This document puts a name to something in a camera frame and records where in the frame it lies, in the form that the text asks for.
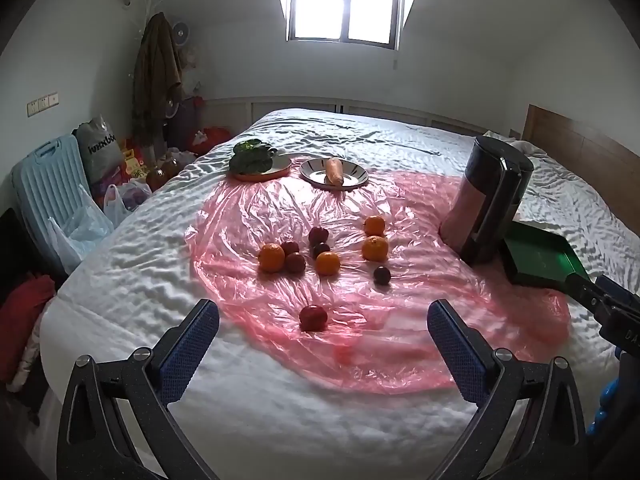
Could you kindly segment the right gloved hand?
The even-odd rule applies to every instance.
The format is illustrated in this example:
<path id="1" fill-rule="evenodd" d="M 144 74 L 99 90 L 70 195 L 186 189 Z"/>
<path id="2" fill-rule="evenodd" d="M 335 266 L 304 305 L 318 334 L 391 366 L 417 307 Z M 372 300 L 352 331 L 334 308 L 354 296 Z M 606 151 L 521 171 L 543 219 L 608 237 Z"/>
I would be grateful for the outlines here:
<path id="1" fill-rule="evenodd" d="M 615 378 L 614 380 L 612 380 L 612 382 L 607 384 L 601 392 L 598 410 L 593 417 L 593 421 L 587 428 L 588 436 L 594 436 L 597 431 L 604 425 L 604 423 L 610 418 L 610 411 L 612 411 L 613 409 L 619 385 L 620 380 L 618 378 Z"/>

